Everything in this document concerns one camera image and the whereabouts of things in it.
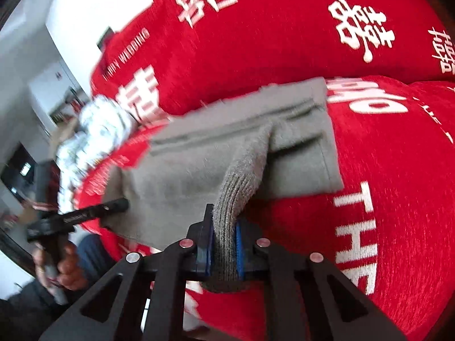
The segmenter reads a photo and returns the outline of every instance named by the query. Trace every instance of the red cushion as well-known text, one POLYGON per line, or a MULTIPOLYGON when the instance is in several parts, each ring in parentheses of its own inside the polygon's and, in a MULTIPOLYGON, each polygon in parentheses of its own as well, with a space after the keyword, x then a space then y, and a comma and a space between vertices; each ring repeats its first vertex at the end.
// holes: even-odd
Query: red cushion
MULTIPOLYGON (((193 27, 183 14, 182 5, 191 8, 187 0, 155 0, 115 35, 94 71, 93 93, 117 98, 147 121, 157 104, 182 115, 269 83, 315 76, 381 74, 405 83, 455 78, 451 41, 425 0, 193 2, 193 27), (359 23, 351 38, 342 26, 350 9, 359 23), (436 49, 447 50, 442 67, 436 49)), ((348 23, 355 25, 352 17, 348 23)))
MULTIPOLYGON (((454 145, 447 135, 455 134, 449 116, 455 93, 449 85, 407 86, 381 76, 328 81, 344 190, 256 202, 248 211, 265 236, 288 250, 319 251, 335 262, 410 341, 424 339, 455 288, 454 145)), ((135 165, 153 131, 136 135, 87 178, 83 206, 99 202, 112 163, 135 165)), ((108 234, 103 242, 116 259, 125 250, 151 252, 108 234)), ((260 286, 230 295, 192 288, 187 311, 234 337, 263 340, 260 286)))

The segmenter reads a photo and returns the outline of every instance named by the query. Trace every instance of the gray garment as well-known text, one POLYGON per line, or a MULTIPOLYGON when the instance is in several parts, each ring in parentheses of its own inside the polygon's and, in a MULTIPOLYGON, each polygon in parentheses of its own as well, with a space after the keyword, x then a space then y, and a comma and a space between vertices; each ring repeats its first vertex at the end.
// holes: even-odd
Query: gray garment
POLYGON ((326 93, 324 79, 314 78, 218 101, 176 119, 154 136, 136 169, 112 171, 104 200, 125 196, 130 209, 102 224, 120 236, 164 249, 202 220, 205 205, 219 200, 237 156, 248 160, 242 150, 251 149, 264 135, 263 175, 260 166, 242 172, 254 174, 252 185, 258 182, 259 188, 242 190, 247 196, 238 200, 231 215, 238 214, 257 188, 255 198, 260 199, 342 189, 326 93))

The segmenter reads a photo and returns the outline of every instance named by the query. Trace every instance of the gray cloth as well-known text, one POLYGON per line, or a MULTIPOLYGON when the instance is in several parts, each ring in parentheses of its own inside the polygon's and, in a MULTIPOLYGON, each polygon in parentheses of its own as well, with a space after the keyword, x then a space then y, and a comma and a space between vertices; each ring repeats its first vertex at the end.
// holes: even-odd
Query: gray cloth
POLYGON ((262 88, 176 119, 154 136, 136 169, 112 171, 104 200, 125 196, 131 207, 102 224, 164 249, 202 220, 207 203, 218 204, 219 236, 256 190, 255 198, 277 199, 342 189, 326 93, 324 79, 314 78, 262 88), (251 170, 249 158, 255 161, 251 170), (227 217, 227 205, 219 202, 239 165, 250 185, 239 196, 228 194, 237 200, 227 217))

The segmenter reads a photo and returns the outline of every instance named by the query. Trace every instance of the silver screw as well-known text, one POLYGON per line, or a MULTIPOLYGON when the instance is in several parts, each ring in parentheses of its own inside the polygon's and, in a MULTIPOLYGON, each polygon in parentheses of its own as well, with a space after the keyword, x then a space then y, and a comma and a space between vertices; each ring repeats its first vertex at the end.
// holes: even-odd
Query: silver screw
POLYGON ((136 263, 140 259, 140 254, 137 252, 130 252, 127 255, 127 262, 128 263, 136 263))
POLYGON ((322 263, 324 261, 324 256, 319 252, 313 252, 310 254, 310 260, 313 263, 322 263))
POLYGON ((189 249, 190 247, 193 247, 194 242, 193 240, 189 238, 184 238, 183 240, 180 241, 180 247, 184 249, 189 249))
POLYGON ((268 238, 260 238, 256 241, 256 245, 259 247, 269 247, 270 246, 270 240, 268 238))

